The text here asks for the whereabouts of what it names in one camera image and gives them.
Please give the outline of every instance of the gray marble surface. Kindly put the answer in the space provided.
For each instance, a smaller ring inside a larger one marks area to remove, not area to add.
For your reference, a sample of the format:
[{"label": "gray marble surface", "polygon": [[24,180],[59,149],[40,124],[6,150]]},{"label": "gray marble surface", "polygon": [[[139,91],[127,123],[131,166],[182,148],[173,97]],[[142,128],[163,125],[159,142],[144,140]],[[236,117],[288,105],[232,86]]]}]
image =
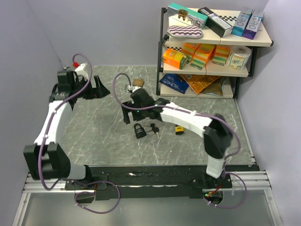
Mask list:
[{"label": "gray marble surface", "polygon": [[[144,88],[154,98],[156,96],[155,66],[96,66],[93,74],[99,75],[107,89],[112,90],[113,77],[127,73],[131,79],[145,80]],[[116,91],[122,102],[130,100],[124,92],[127,80],[120,77]],[[228,164],[249,164],[249,150],[240,123],[239,114],[233,99],[167,97],[170,101],[189,110],[200,113],[224,116],[228,124],[235,129],[242,143],[241,152],[233,156]],[[140,121],[145,130],[147,125],[155,123],[159,129],[159,138],[149,133],[136,139],[133,121],[126,125],[120,105],[108,95],[102,99],[79,99],[67,123],[62,147],[70,160],[77,164],[89,165],[183,165],[206,164],[207,154],[203,139],[195,133],[185,130],[180,136],[174,134],[174,125],[145,119]],[[233,140],[229,153],[237,149]]]}]

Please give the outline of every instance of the shelving unit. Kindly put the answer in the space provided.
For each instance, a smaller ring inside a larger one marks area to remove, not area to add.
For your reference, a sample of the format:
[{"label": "shelving unit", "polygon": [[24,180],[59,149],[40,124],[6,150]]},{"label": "shelving unit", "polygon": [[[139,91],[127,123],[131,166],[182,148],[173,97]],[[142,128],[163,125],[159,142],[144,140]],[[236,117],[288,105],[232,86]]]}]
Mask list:
[{"label": "shelving unit", "polygon": [[[240,13],[240,11],[231,11],[231,10],[212,9],[212,11],[214,11],[220,17],[226,19],[227,22],[231,25],[234,25],[236,18]],[[185,94],[181,94],[163,84],[159,84],[158,82],[164,73],[181,73],[181,74],[200,74],[200,75],[206,74],[206,75],[235,77],[236,80],[234,86],[234,94],[232,93],[230,80],[229,78],[227,78],[223,86],[223,96],[221,98],[232,98],[232,97],[237,98],[240,79],[242,77],[252,77],[254,74],[258,48],[269,47],[274,44],[274,41],[272,41],[269,38],[269,35],[262,23],[259,27],[259,30],[254,40],[250,40],[244,37],[239,37],[233,34],[227,36],[226,38],[221,38],[207,27],[205,27],[205,29],[202,30],[203,37],[201,39],[184,39],[184,38],[175,38],[167,34],[163,35],[164,14],[166,12],[167,12],[166,8],[161,9],[160,41],[158,44],[158,70],[157,70],[157,90],[156,90],[157,95],[170,96],[170,97],[206,97],[206,98],[218,97],[218,96],[206,95],[206,94],[196,95],[190,88],[185,92]],[[187,26],[186,24],[174,19],[172,16],[168,18],[168,24],[169,26],[172,25]],[[170,65],[164,64],[161,61],[162,53],[164,53],[168,48],[172,48],[174,50],[180,51],[185,42],[248,46],[249,48],[252,49],[250,68],[249,70],[247,68],[243,70],[233,70],[228,66],[213,64],[212,61],[209,60],[209,62],[205,65],[205,67],[202,70],[191,67],[190,64],[186,64],[182,70],[179,70]]]}]

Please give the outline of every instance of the white wall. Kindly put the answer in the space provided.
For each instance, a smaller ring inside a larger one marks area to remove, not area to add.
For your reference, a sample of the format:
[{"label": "white wall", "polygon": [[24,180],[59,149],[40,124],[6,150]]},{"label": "white wall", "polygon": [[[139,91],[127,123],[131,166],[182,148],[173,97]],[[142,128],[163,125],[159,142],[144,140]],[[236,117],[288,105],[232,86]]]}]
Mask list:
[{"label": "white wall", "polygon": [[28,172],[23,148],[42,128],[62,65],[26,1],[1,2],[0,31],[0,225],[8,226]]},{"label": "white wall", "polygon": [[[94,65],[155,65],[161,8],[172,0],[27,0],[63,65],[76,52]],[[264,9],[268,0],[174,0],[192,8]]]},{"label": "white wall", "polygon": [[267,4],[264,25],[275,44],[259,51],[254,78],[241,85],[238,100],[254,155],[268,172],[285,226],[301,222],[300,6],[299,0]]}]

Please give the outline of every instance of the cable clip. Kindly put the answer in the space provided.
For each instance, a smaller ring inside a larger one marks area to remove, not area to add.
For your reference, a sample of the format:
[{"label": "cable clip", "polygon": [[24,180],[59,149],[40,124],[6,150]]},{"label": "cable clip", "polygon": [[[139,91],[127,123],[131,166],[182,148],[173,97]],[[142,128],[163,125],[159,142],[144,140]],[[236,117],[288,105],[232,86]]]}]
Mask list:
[{"label": "cable clip", "polygon": [[194,110],[193,112],[190,112],[190,114],[191,114],[192,116],[195,116],[195,115],[197,114],[197,111]]}]

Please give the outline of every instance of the wooden shelf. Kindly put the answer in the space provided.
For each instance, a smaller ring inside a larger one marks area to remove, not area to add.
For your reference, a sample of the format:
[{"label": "wooden shelf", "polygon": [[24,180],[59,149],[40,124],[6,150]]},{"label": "wooden shelf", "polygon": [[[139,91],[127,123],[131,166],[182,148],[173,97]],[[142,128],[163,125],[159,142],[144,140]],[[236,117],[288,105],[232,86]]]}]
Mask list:
[{"label": "wooden shelf", "polygon": [[221,66],[212,63],[212,60],[209,60],[206,67],[206,75],[219,75],[219,76],[230,76],[230,77],[248,77],[249,72],[245,67],[243,70],[234,70],[229,68],[227,65]]},{"label": "wooden shelf", "polygon": [[[174,48],[179,50],[184,43],[182,42],[170,42],[167,41],[163,46],[163,52],[167,50],[167,47]],[[212,60],[209,60],[208,63],[202,70],[192,67],[189,64],[186,64],[182,70],[172,67],[168,64],[163,64],[163,73],[176,73],[176,74],[202,74],[202,75],[219,75],[219,76],[230,76],[230,77],[247,77],[249,72],[247,68],[243,70],[233,70],[228,66],[220,66],[212,63]]]},{"label": "wooden shelf", "polygon": [[193,92],[190,87],[188,87],[185,94],[182,94],[160,83],[160,96],[163,97],[233,98],[232,87],[231,87],[230,79],[228,77],[224,82],[222,93],[223,96],[216,96],[216,95],[202,94],[202,93],[196,95],[196,93]]},{"label": "wooden shelf", "polygon": [[[194,11],[198,11],[197,8],[190,8]],[[232,11],[232,10],[218,10],[212,9],[219,16],[238,16],[240,11]],[[232,26],[234,25],[235,21],[227,20],[229,24]],[[178,25],[178,26],[187,26],[186,24],[178,21],[172,17],[168,19],[169,26]],[[258,47],[269,47],[272,44],[272,40],[270,39],[264,25],[260,24],[258,32],[254,38],[254,40],[247,39],[244,37],[236,36],[231,34],[225,38],[219,37],[216,33],[214,33],[209,28],[205,28],[202,30],[203,37],[201,39],[184,39],[184,38],[175,38],[169,36],[169,41],[176,41],[176,42],[193,42],[193,43],[207,43],[207,44],[222,44],[222,45],[236,45],[236,46],[258,46]]]}]

